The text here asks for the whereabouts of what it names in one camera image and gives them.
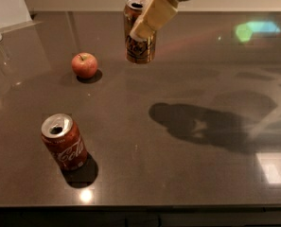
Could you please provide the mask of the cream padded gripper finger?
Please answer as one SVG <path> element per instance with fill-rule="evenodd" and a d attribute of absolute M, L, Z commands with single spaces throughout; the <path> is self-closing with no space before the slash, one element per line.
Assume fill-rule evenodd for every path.
<path fill-rule="evenodd" d="M 144 42 L 177 14 L 177 7 L 177 0 L 148 0 L 130 36 L 137 42 Z"/>

